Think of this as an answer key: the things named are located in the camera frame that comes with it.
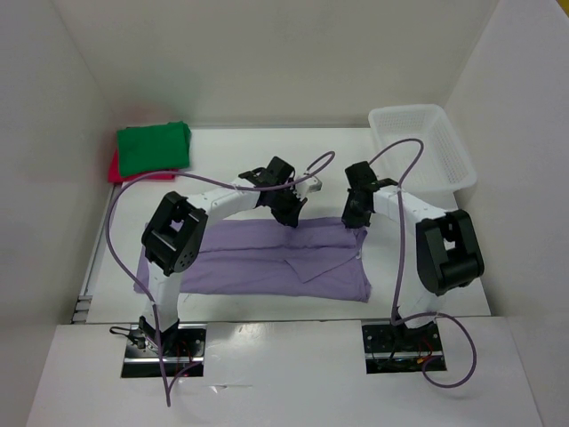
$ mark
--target folded green towel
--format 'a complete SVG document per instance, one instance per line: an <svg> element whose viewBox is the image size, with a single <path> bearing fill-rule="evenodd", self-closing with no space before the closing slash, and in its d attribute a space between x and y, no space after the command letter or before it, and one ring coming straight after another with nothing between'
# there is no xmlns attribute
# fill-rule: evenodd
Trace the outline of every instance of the folded green towel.
<svg viewBox="0 0 569 427"><path fill-rule="evenodd" d="M121 176L189 166L189 137L184 122L128 127L116 133Z"/></svg>

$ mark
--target folded garment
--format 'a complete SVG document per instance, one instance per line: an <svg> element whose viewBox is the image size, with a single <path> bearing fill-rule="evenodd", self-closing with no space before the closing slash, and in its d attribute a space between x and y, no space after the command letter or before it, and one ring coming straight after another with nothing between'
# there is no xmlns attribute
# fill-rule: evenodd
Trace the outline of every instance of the folded garment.
<svg viewBox="0 0 569 427"><path fill-rule="evenodd" d="M142 173L136 173L135 175L131 176L121 176L121 174L118 172L118 150L115 150L113 159L110 162L110 167L108 168L108 182L120 184L121 182L132 181L134 178L138 178L141 175ZM149 179L153 181L173 181L174 178L176 178L176 175L172 175L171 173L164 171L164 173L156 174Z"/></svg>
<svg viewBox="0 0 569 427"><path fill-rule="evenodd" d="M184 122L128 127L116 133L121 176L189 166L189 137Z"/></svg>
<svg viewBox="0 0 569 427"><path fill-rule="evenodd" d="M274 220L222 221L206 230L181 291L367 302L372 286L360 256L366 233L346 229L340 218L303 220L296 229ZM144 252L136 276L148 284Z"/></svg>

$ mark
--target white laundry basket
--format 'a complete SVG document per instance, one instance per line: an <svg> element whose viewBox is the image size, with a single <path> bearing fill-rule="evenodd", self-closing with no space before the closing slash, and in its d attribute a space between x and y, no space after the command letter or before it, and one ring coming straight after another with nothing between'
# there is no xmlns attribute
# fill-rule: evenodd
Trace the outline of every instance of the white laundry basket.
<svg viewBox="0 0 569 427"><path fill-rule="evenodd" d="M418 138L425 144L419 163L405 179L403 187L412 193L451 193L474 185L477 173L469 153L438 105L407 105L374 109L369 115L378 150L403 138ZM413 161L418 144L394 147L378 160L380 178L398 181Z"/></svg>

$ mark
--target red cloth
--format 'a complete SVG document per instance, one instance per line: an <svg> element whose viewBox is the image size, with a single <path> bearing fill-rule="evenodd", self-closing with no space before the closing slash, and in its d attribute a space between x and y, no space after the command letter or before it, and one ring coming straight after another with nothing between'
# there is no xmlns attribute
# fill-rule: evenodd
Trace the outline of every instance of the red cloth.
<svg viewBox="0 0 569 427"><path fill-rule="evenodd" d="M126 176L126 177L121 176L121 174L118 172L118 149L115 150L115 154L110 162L110 167L108 169L108 177L107 177L108 182L113 182L115 184L118 184L120 182L132 181L137 176L141 176L143 174L144 173L137 173L136 175ZM173 181L174 178L176 178L176 175L172 175L171 173L160 173L154 175L149 179L153 181Z"/></svg>

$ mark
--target white table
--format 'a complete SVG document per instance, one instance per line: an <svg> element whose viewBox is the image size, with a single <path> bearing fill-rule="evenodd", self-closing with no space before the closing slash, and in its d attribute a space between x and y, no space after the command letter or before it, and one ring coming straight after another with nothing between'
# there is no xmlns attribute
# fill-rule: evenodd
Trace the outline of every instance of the white table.
<svg viewBox="0 0 569 427"><path fill-rule="evenodd" d="M174 385L120 378L125 339L105 325L59 326L28 427L88 426L516 426L541 425L504 318L464 318L478 347L472 379L456 390L421 373L367 375L360 322L210 324L204 377ZM469 369L469 345L439 320L448 372Z"/></svg>
<svg viewBox="0 0 569 427"><path fill-rule="evenodd" d="M280 156L301 172L316 157L333 149L336 158L319 178L322 191L312 194L301 218L341 216L348 182L344 169L377 152L369 129L198 129L191 140L191 171L220 181L231 181L239 173L267 165ZM381 170L378 176L385 177ZM142 182L124 193L116 208L112 238L126 265L136 270L140 236L144 225L168 191L192 194L211 188L184 178L176 182ZM430 199L430 203L455 208L454 197ZM267 208L232 218L271 218ZM186 295L180 297L182 321L274 321L309 319L387 318L397 274L398 226L375 215L365 241L365 273L372 283L368 303L343 302L312 297L269 295ZM404 293L421 286L417 277L414 243L407 240ZM132 281L118 268L106 246L95 264L89 288L93 290L88 323L138 321L145 296L132 290ZM449 293L445 311L459 316L488 316L490 311L480 280Z"/></svg>

